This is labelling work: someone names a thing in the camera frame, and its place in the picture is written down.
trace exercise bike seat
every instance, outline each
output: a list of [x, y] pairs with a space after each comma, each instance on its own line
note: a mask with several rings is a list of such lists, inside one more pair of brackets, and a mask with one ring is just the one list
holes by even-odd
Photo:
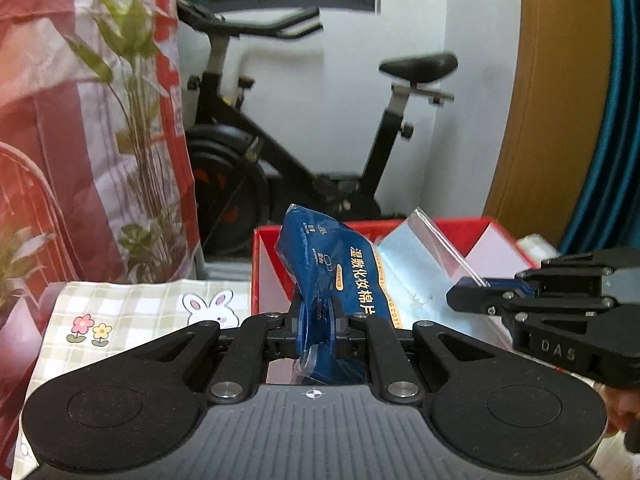
[[432, 83], [458, 68], [458, 58], [450, 52], [430, 56], [388, 59], [380, 64], [380, 72], [405, 79], [412, 85]]

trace red box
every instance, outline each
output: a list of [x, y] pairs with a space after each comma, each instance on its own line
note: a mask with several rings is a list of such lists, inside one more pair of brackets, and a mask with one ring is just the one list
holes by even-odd
[[[480, 276], [512, 278], [516, 272], [537, 266], [492, 218], [437, 219], [434, 222]], [[401, 220], [375, 220], [348, 225], [376, 243], [401, 223]], [[279, 226], [259, 227], [254, 233], [252, 315], [289, 310], [294, 285], [275, 251], [279, 235]]]

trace human hand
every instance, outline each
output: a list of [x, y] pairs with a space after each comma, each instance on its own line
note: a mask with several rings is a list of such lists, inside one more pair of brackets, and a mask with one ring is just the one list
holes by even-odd
[[599, 383], [593, 387], [607, 408], [606, 435], [613, 436], [619, 431], [626, 433], [636, 418], [640, 418], [640, 390], [616, 390]]

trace plaid fabric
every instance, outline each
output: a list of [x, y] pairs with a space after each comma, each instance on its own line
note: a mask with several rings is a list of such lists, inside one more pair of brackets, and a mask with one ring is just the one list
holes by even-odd
[[[185, 294], [196, 294], [206, 305], [224, 296], [226, 306], [236, 314], [239, 323], [250, 315], [249, 283], [191, 280], [162, 285], [69, 283], [56, 301], [27, 397], [58, 375], [187, 326], [190, 314], [182, 304]], [[20, 428], [12, 480], [21, 480], [36, 466]]]

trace wooden door frame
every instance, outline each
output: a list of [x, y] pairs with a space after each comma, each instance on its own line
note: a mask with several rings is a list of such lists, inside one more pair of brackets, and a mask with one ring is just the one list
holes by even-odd
[[600, 130], [610, 0], [522, 0], [511, 108], [484, 214], [557, 245]]

